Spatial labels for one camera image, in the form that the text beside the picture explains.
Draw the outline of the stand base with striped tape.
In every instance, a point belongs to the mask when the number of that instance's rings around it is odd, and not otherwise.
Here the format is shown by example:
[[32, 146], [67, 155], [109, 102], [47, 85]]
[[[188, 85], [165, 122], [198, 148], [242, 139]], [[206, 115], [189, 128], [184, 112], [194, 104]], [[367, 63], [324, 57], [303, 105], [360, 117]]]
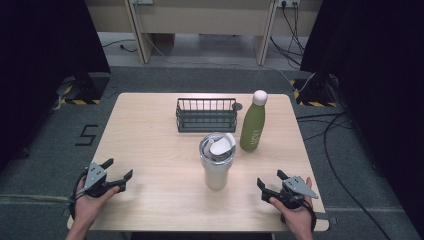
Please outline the stand base with striped tape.
[[326, 80], [311, 74], [306, 78], [290, 80], [295, 101], [300, 106], [336, 107], [336, 100]]
[[88, 73], [83, 78], [67, 77], [61, 85], [60, 104], [97, 105], [103, 96], [111, 75], [109, 73]]

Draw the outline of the person's right hand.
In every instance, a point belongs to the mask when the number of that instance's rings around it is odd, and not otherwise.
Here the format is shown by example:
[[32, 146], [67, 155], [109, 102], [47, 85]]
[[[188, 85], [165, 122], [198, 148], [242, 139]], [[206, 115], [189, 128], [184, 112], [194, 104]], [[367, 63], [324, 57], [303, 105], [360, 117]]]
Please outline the person's right hand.
[[288, 209], [279, 200], [270, 199], [270, 203], [278, 209], [284, 216], [286, 225], [291, 229], [309, 229], [312, 230], [312, 216], [305, 207], [297, 209]]

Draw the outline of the black curtain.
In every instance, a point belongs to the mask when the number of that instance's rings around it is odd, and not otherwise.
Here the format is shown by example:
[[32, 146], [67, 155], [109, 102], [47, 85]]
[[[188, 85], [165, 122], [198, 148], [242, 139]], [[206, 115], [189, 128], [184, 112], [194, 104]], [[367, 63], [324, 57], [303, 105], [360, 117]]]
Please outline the black curtain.
[[424, 238], [424, 0], [322, 0], [301, 68], [337, 77], [376, 167]]
[[0, 171], [31, 141], [65, 78], [109, 70], [85, 0], [0, 0]]

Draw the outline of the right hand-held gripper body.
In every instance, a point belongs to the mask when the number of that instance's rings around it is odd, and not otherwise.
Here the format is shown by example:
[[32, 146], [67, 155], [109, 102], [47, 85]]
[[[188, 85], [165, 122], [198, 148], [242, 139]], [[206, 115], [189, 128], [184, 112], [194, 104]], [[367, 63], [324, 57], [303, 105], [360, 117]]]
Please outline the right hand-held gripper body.
[[318, 194], [300, 176], [286, 177], [282, 180], [280, 197], [285, 207], [289, 209], [299, 208], [305, 196], [318, 198]]

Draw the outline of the grey tape piece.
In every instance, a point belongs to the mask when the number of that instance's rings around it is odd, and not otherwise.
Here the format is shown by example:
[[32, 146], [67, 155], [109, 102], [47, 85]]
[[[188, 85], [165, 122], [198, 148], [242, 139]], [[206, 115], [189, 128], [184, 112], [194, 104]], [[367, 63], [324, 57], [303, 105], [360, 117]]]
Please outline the grey tape piece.
[[328, 213], [316, 212], [315, 216], [319, 220], [327, 220], [330, 225], [335, 225], [337, 223], [337, 218], [329, 215]]

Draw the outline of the green bottle with white cap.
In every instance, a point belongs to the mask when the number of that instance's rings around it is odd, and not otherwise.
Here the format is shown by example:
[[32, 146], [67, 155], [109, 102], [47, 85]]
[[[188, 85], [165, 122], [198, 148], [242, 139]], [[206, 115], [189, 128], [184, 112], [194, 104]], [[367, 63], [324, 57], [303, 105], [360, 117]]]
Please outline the green bottle with white cap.
[[257, 90], [253, 94], [252, 104], [248, 108], [240, 136], [240, 147], [248, 152], [254, 151], [259, 144], [265, 124], [265, 105], [268, 94]]

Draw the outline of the dark wire rack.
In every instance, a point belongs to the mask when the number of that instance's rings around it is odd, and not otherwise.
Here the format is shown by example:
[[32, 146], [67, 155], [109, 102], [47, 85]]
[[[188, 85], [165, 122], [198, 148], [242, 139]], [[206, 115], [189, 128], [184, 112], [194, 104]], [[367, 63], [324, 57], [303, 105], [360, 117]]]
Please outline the dark wire rack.
[[176, 125], [180, 133], [230, 132], [237, 126], [235, 98], [179, 98]]

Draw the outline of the white tumbler with lid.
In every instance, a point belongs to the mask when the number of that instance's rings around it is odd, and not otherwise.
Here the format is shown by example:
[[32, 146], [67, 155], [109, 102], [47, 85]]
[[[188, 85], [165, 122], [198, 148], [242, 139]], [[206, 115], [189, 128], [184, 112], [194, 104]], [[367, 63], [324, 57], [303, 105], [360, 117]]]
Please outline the white tumbler with lid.
[[200, 162], [210, 189], [218, 191], [226, 186], [235, 152], [236, 141], [231, 133], [211, 133], [201, 140]]

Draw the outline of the person's left hand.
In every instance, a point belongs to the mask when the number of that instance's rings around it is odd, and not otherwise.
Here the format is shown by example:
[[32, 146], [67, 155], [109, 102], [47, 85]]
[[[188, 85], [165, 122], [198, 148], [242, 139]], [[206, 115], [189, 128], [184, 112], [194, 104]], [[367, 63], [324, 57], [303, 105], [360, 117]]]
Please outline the person's left hand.
[[106, 202], [116, 195], [119, 190], [120, 188], [115, 186], [98, 198], [88, 195], [80, 196], [75, 203], [74, 222], [77, 224], [92, 225]]

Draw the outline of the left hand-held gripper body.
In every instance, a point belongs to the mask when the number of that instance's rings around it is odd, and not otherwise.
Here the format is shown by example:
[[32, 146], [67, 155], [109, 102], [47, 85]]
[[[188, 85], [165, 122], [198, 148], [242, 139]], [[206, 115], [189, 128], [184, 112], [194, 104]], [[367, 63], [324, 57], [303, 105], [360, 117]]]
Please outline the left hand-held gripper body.
[[107, 169], [103, 169], [97, 163], [92, 162], [87, 169], [87, 175], [83, 187], [84, 192], [95, 198], [102, 196], [109, 190], [106, 178]]

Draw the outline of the beige wooden desk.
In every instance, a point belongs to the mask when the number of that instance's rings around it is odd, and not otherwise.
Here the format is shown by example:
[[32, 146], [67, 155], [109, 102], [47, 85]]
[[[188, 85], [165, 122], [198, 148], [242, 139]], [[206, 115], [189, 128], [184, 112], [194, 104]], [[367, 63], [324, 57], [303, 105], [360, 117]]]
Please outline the beige wooden desk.
[[277, 8], [277, 0], [84, 0], [99, 32], [132, 33], [140, 62], [150, 61], [157, 34], [218, 34], [253, 38], [256, 63], [265, 63], [271, 37], [310, 35], [323, 0]]

